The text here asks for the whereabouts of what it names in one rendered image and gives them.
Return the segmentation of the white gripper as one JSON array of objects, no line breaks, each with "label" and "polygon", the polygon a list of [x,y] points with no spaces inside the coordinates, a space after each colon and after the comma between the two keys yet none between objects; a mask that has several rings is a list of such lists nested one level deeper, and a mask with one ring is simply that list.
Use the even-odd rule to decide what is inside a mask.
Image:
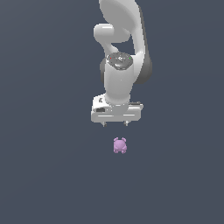
[{"label": "white gripper", "polygon": [[122,105],[109,104],[105,100],[105,94],[97,95],[93,99],[91,121],[101,123],[107,127],[107,122],[123,122],[124,126],[141,118],[144,105],[140,102],[129,102]]}]

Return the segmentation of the small pink toy figure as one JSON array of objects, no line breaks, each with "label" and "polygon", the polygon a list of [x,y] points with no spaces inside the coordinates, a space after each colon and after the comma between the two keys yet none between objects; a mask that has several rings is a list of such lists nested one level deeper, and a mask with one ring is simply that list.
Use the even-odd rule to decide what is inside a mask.
[{"label": "small pink toy figure", "polygon": [[119,151],[124,154],[127,150],[126,139],[122,137],[119,139],[116,137],[114,139],[114,153],[118,153]]}]

